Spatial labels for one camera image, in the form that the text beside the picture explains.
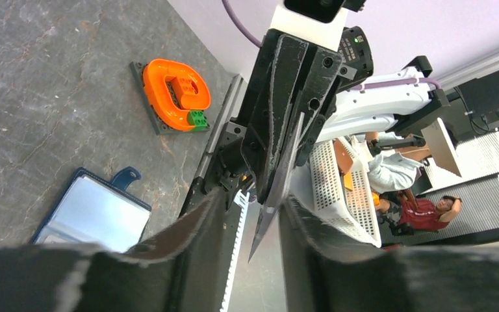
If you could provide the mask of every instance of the metal blade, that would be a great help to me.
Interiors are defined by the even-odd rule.
[[[301,113],[298,118],[295,133],[288,141],[286,152],[284,152],[284,155],[280,158],[269,195],[259,211],[259,218],[257,219],[257,227],[255,229],[255,236],[253,237],[253,242],[251,244],[248,262],[251,260],[251,257],[263,240],[265,233],[268,231],[268,228],[278,211],[278,207],[287,196],[288,189],[290,187],[290,177],[296,164],[296,156],[301,140],[301,130],[303,129],[304,116],[305,114]]]

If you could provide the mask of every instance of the marble surface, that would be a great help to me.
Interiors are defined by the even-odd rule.
[[[145,236],[173,222],[208,133],[156,136],[128,68],[198,71],[214,120],[231,80],[165,0],[0,1],[0,243],[27,242],[79,166],[142,173]]]

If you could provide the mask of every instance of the basket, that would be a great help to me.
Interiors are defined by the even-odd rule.
[[[310,156],[313,213],[353,239],[381,247],[366,163],[345,138],[339,138],[353,159],[353,190],[344,190],[332,141],[316,144]]]

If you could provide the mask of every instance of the white cloth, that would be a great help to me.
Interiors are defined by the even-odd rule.
[[[385,132],[380,133],[378,138],[379,141],[398,139],[401,137]],[[380,194],[408,189],[416,181],[418,168],[421,166],[423,166],[422,163],[408,159],[400,153],[392,153],[388,156],[382,152],[368,162],[370,187]]]

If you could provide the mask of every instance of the gray base plate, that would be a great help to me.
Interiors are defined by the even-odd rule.
[[[150,118],[150,122],[152,123],[152,127],[154,128],[154,132],[156,132],[156,135],[178,135],[181,133],[197,133],[197,132],[206,132],[209,131],[210,127],[209,125],[201,130],[194,130],[194,131],[189,131],[189,132],[184,132],[184,131],[179,131],[176,129],[171,128],[168,124],[163,122],[161,118],[156,114],[152,106],[150,105],[150,102],[148,101],[148,98],[146,97],[146,93],[144,93],[144,82],[142,81],[142,70],[144,69],[146,65],[143,65],[142,63],[138,62],[131,62],[129,63],[129,68],[131,69],[131,73],[133,74],[134,81],[136,84],[136,87],[138,91],[140,92],[140,95],[142,96],[142,103],[144,105],[144,109],[146,109],[146,113],[148,114],[148,117]],[[171,87],[168,85],[170,94],[172,95],[173,102],[178,105],[177,103],[177,98],[175,97],[175,94],[173,93],[173,90]]]

